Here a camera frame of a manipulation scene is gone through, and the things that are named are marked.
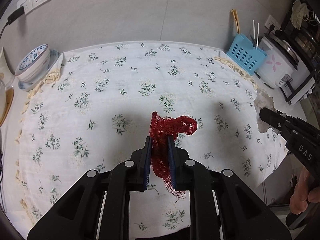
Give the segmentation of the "right hand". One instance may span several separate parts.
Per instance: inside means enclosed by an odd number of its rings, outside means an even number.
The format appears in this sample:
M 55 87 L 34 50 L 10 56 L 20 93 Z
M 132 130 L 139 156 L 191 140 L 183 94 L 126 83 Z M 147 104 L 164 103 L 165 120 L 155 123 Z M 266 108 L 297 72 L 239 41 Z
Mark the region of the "right hand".
M 303 167 L 294 194 L 290 198 L 290 211 L 298 215 L 308 208 L 308 203 L 319 203 L 319 187 L 309 190 L 310 172 Z

